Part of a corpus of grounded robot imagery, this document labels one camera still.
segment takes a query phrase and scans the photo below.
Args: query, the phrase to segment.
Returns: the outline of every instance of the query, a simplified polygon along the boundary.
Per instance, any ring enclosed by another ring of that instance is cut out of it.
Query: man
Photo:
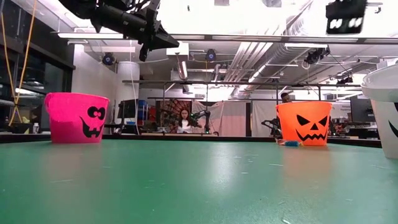
[[[292,101],[290,100],[290,96],[287,93],[282,93],[280,95],[280,97],[282,98],[282,103],[291,103]]]

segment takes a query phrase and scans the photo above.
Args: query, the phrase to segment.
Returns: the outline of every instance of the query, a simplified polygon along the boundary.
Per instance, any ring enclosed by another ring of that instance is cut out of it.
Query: pillar
[[[136,83],[123,83],[123,80],[139,80],[139,64],[136,62],[119,62],[117,67],[117,75],[116,75],[116,104],[115,104],[115,123],[119,124],[121,119],[118,118],[119,113],[119,104],[123,100],[133,100],[138,99],[139,93],[139,84]],[[127,121],[135,121],[135,118],[128,118],[124,120],[126,124]]]

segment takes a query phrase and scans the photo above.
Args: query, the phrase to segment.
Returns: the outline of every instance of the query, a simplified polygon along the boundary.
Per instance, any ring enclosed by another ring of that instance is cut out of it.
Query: jack-o'-lantern face
[[[311,140],[325,140],[328,134],[328,120],[329,117],[325,116],[321,120],[318,121],[310,121],[309,119],[297,115],[298,126],[296,128],[297,136],[301,141],[305,141],[308,139]]]
[[[398,112],[398,103],[394,103],[394,106],[396,107],[396,110],[397,110],[397,112]],[[398,129],[397,129],[394,125],[391,124],[391,121],[388,121],[388,123],[389,123],[389,125],[390,125],[391,131],[392,131],[392,132],[397,136],[397,138],[398,138]]]
[[[98,109],[95,106],[91,106],[87,110],[87,115],[88,118],[86,119],[98,119],[99,121],[102,121],[105,119],[105,108]],[[80,119],[83,123],[83,134],[86,137],[92,138],[94,136],[95,138],[98,138],[100,136],[101,130],[104,127],[105,122],[101,122],[102,124],[99,127],[90,127],[89,125],[87,125],[87,121],[85,121],[81,116]]]

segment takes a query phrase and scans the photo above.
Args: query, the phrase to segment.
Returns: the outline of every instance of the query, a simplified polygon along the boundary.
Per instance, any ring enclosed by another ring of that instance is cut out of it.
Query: orange cord
[[[22,68],[22,73],[21,73],[21,80],[19,82],[19,89],[21,89],[22,87],[22,82],[24,80],[24,75],[25,75],[25,69],[26,69],[26,64],[27,64],[27,57],[29,55],[29,46],[30,46],[30,38],[32,37],[32,30],[33,30],[33,23],[35,21],[35,12],[36,12],[36,4],[37,4],[37,0],[35,0],[34,5],[33,5],[33,12],[32,12],[32,20],[30,22],[30,28],[29,28],[29,36],[27,38],[27,43],[26,43],[26,53],[25,53],[25,60],[24,60],[24,66]],[[8,126],[11,126],[12,122],[14,121],[14,117],[15,117],[15,112],[17,111],[17,104],[19,101],[19,95],[21,94],[21,91],[18,91],[18,95],[17,98],[15,100],[15,107],[14,107],[14,111],[12,112],[12,116],[10,119],[10,122],[8,124]]]
[[[8,71],[8,77],[10,78],[10,86],[11,86],[11,93],[12,93],[12,99],[14,99],[14,106],[16,106],[16,98],[15,98],[15,89],[14,89],[14,83],[12,82],[12,75],[11,75],[11,68],[10,68],[10,63],[8,61],[8,54],[7,54],[7,42],[6,42],[6,28],[4,26],[4,17],[1,14],[1,28],[2,28],[2,39],[4,42],[4,53],[6,55],[6,64],[7,64],[7,71]],[[19,114],[18,108],[16,109],[18,112],[18,118],[19,122],[22,123],[22,118],[21,115]]]

